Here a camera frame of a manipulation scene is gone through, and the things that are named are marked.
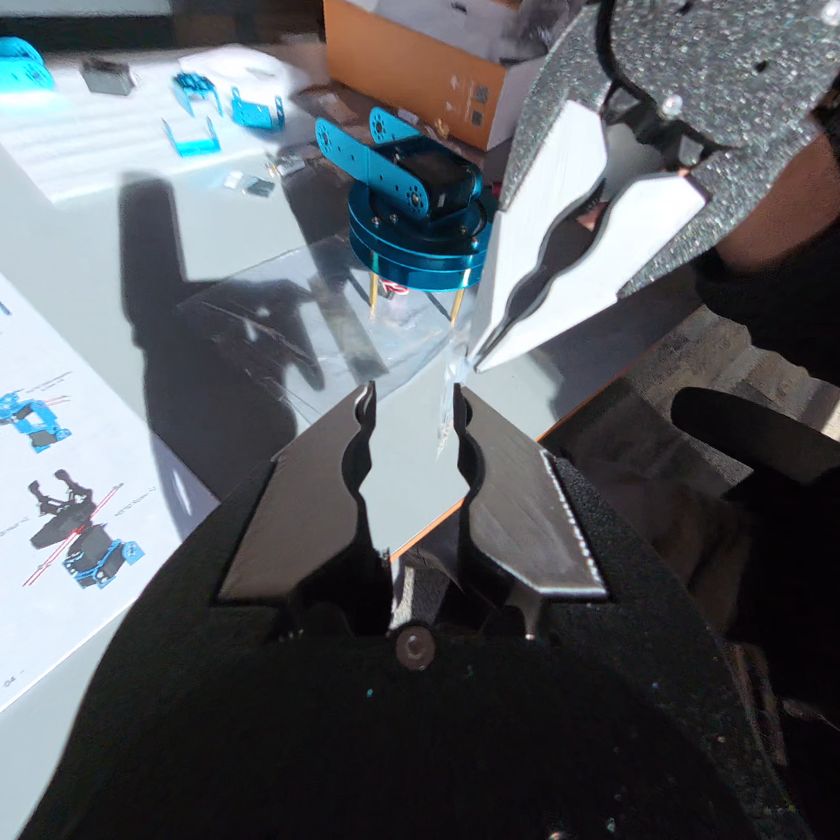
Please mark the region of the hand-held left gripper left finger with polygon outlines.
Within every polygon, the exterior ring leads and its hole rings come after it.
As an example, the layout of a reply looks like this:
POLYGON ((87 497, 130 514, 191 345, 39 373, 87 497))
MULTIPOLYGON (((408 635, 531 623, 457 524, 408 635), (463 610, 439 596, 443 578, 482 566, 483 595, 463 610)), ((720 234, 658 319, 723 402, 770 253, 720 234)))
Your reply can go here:
POLYGON ((229 604, 391 604, 361 485, 376 389, 356 388, 277 457, 217 598, 229 604))

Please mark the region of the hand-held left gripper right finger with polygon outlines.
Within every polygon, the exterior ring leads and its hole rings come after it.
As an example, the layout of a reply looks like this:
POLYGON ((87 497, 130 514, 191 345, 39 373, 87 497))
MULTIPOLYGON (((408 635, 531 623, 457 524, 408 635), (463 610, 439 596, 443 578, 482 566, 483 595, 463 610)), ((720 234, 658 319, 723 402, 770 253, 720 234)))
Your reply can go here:
POLYGON ((608 590, 553 457, 464 385, 453 393, 468 486, 455 579, 483 599, 606 599, 608 590))

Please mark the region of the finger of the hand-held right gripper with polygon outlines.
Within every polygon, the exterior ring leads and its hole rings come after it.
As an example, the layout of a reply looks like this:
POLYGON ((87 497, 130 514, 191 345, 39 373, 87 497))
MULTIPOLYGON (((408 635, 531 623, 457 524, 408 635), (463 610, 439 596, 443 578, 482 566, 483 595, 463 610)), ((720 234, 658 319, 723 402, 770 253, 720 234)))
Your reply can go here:
POLYGON ((593 194, 606 163, 601 116, 568 100, 513 194, 500 199, 472 313, 469 361, 489 352, 518 287, 541 267, 558 223, 593 194))
POLYGON ((513 361, 611 307, 618 291, 706 204, 705 194, 685 175, 636 179, 610 202, 591 247, 550 280, 536 308, 478 352, 476 371, 513 361))

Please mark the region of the small clear screw bag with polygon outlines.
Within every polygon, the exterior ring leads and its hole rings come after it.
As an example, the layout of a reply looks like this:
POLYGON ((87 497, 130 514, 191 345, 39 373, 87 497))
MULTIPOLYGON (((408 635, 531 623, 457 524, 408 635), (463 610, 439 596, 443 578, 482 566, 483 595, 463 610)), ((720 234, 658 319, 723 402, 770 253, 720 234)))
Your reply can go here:
POLYGON ((444 354, 444 374, 440 393, 435 458, 443 454, 455 429, 455 387, 463 385, 472 371, 465 343, 451 344, 444 354))

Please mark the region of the blue toy robot arm base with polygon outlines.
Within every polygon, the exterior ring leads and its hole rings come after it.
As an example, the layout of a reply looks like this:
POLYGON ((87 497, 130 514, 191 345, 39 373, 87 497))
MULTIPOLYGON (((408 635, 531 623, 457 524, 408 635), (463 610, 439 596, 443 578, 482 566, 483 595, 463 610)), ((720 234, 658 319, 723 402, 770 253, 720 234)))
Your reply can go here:
POLYGON ((373 108, 369 129, 371 145, 315 122, 320 152, 353 180, 350 246, 372 287, 454 292, 454 322, 465 291, 480 282, 497 197, 477 164, 395 115, 373 108))

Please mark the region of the large clear plastic bag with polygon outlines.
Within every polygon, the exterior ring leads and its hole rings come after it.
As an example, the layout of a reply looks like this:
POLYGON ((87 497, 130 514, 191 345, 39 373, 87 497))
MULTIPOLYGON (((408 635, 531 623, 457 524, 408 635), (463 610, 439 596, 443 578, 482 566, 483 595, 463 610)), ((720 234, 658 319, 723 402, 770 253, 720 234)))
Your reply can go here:
POLYGON ((357 388, 380 400, 466 341, 474 291, 456 324, 453 292, 380 293, 345 236, 304 245, 179 305, 186 324, 292 414, 300 434, 357 388))

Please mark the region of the grey desk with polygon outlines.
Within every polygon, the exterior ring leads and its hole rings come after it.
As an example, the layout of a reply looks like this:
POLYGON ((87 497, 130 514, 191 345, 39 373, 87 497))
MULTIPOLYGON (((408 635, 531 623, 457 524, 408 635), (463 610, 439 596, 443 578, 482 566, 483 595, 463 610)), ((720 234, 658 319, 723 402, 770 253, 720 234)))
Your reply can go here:
MULTIPOLYGON (((280 195, 211 184, 230 168, 159 176, 125 168, 107 190, 53 203, 2 150, 2 273, 221 500, 304 421, 230 363, 179 309, 215 282, 299 247, 304 256, 347 224, 334 169, 304 171, 280 195)), ((548 432, 623 375, 699 307, 688 270, 659 280, 473 387, 523 431, 548 432)), ((379 396, 374 471, 362 486, 374 545, 395 557, 460 501, 450 441, 441 456, 437 358, 379 396)), ((54 772, 114 619, 2 713, 2 838, 17 838, 54 772)))

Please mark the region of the orange and white cardboard box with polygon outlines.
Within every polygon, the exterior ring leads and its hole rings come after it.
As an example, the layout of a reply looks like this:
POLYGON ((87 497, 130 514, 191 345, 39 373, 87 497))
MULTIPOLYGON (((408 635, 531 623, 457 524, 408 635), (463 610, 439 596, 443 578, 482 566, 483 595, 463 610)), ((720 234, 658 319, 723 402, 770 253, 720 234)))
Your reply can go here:
POLYGON ((508 141, 548 51, 518 2, 324 1, 329 74, 481 151, 508 141))

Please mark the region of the person's torso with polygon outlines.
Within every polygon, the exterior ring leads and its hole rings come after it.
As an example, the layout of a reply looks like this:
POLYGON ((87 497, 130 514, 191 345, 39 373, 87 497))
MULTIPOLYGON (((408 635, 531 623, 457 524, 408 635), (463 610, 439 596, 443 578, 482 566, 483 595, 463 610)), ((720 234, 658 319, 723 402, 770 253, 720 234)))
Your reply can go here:
POLYGON ((756 470, 728 498, 748 516, 745 634, 783 698, 838 720, 838 469, 809 486, 756 470))

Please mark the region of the white foam sheet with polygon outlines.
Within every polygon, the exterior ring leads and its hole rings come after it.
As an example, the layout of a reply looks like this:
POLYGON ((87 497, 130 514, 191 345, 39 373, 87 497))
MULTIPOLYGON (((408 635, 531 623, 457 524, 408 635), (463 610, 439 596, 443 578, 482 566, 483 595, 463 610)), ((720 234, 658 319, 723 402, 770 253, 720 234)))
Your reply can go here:
POLYGON ((329 79, 323 48, 314 44, 278 48, 274 55, 226 45, 184 56, 153 52, 114 60, 132 69, 136 88, 128 97, 89 92, 78 60, 52 63, 53 91, 2 95, 2 150, 52 203, 107 190, 128 173, 172 176, 309 140, 313 117, 295 96, 329 79), (194 118, 186 113, 172 90, 172 78, 181 71, 215 84, 224 117, 204 101, 194 102, 194 118), (231 87, 258 102, 281 97, 285 128, 267 132, 238 126, 231 116, 231 87), (186 140, 205 134, 206 118, 215 125, 221 152, 180 158, 161 121, 186 140))

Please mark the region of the black servo motor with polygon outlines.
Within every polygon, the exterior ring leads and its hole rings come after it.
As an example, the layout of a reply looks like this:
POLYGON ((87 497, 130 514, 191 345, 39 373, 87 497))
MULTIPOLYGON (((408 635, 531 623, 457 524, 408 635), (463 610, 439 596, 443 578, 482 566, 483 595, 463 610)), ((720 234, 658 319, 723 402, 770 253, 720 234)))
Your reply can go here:
POLYGON ((88 56, 79 70, 91 93, 128 97, 137 87, 131 67, 124 61, 88 56))

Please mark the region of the blue perforated U bracket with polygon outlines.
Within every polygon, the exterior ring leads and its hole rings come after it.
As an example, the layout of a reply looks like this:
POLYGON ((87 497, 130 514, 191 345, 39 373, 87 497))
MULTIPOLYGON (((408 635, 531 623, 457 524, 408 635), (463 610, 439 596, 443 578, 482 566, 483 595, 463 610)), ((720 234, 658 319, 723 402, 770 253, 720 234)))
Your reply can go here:
POLYGON ((253 101, 243 98, 238 87, 230 89, 232 120, 241 128, 279 132, 286 126, 286 115, 281 97, 271 101, 253 101))

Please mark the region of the blue plain U bracket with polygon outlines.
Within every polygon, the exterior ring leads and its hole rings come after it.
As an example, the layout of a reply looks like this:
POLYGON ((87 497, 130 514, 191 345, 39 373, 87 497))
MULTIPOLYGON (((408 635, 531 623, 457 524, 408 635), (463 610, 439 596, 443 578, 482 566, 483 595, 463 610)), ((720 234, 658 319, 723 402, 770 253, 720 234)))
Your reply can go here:
POLYGON ((199 156, 220 153, 222 150, 220 140, 217 136, 214 122, 210 118, 205 119, 205 134, 202 137, 194 137, 186 140, 179 140, 174 133, 172 126, 162 120, 163 130, 173 151, 182 159, 191 159, 199 156))

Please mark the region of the blue small bracket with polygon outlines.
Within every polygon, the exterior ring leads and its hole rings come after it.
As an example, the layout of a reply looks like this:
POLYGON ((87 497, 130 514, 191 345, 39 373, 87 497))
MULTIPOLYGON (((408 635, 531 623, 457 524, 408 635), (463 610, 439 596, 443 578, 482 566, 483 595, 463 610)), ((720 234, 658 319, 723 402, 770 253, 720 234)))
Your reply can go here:
POLYGON ((210 102, 220 117, 224 117, 224 107, 215 84, 207 77, 194 72, 181 71, 171 80, 175 99, 191 117, 196 116, 194 102, 210 102))

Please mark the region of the blue round-ended bracket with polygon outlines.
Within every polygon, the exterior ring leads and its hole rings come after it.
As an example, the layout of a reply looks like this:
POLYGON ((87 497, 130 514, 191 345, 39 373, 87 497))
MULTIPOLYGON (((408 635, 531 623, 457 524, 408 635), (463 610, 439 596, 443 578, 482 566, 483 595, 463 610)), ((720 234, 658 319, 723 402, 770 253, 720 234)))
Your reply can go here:
POLYGON ((22 38, 1 37, 1 94, 53 91, 55 81, 37 49, 22 38))

